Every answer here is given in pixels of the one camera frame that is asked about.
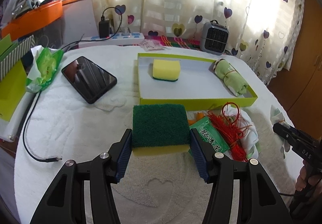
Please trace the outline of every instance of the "portable heater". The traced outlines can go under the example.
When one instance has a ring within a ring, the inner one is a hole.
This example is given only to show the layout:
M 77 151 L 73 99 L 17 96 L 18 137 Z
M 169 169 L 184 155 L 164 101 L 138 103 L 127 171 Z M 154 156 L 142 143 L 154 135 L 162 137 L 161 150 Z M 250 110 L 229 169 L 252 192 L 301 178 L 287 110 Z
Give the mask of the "portable heater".
M 205 23 L 202 28 L 200 49 L 208 53 L 221 55 L 225 51 L 228 35 L 228 29 L 218 24 L 216 20 Z

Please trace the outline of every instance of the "cabinet door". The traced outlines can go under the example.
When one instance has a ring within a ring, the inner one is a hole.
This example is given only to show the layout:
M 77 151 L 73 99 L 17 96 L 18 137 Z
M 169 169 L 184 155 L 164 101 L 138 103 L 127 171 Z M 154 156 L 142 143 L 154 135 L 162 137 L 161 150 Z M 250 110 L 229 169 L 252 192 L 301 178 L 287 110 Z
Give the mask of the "cabinet door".
M 286 111 L 300 97 L 322 57 L 322 8 L 316 0 L 305 0 L 300 34 L 290 71 L 277 73 L 267 88 Z
M 313 138 L 322 135 L 322 61 L 313 74 L 309 84 L 288 112 L 297 129 L 303 130 Z

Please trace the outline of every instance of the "red string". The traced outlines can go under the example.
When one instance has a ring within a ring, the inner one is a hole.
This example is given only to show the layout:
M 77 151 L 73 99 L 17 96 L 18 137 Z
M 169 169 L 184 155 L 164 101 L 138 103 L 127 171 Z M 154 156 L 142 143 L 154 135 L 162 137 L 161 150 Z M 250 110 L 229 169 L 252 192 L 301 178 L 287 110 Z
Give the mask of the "red string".
M 232 104 L 237 108 L 237 115 L 234 115 L 234 117 L 236 117 L 234 121 L 231 121 L 232 116 L 229 117 L 229 114 L 226 115 L 224 111 L 225 107 L 229 104 Z M 229 145 L 232 158 L 236 161 L 247 161 L 246 153 L 239 144 L 239 139 L 244 137 L 244 131 L 241 130 L 240 124 L 237 124 L 238 119 L 242 119 L 238 105 L 233 102 L 227 102 L 222 107 L 222 115 L 216 116 L 212 111 L 208 111 L 208 117 L 213 126 L 219 131 L 225 142 Z

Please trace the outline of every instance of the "curtain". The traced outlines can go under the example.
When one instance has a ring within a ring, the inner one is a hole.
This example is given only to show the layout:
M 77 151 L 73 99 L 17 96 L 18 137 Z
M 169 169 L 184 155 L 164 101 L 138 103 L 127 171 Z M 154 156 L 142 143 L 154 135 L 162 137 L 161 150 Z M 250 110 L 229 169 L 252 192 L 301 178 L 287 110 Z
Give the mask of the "curtain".
M 229 30 L 226 50 L 244 60 L 268 84 L 283 67 L 289 70 L 300 31 L 304 0 L 93 0 L 96 22 L 103 10 L 117 7 L 122 26 L 144 35 L 199 40 L 210 20 Z M 117 11 L 109 11 L 114 27 Z

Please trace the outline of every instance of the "phone screen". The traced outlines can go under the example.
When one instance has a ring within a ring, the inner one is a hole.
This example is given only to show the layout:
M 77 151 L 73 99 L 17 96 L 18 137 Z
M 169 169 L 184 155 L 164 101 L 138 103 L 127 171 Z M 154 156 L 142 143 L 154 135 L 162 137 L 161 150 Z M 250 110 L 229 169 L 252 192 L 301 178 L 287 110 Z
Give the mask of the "phone screen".
M 68 64 L 62 73 L 88 100 L 98 96 L 116 81 L 113 75 L 83 56 Z

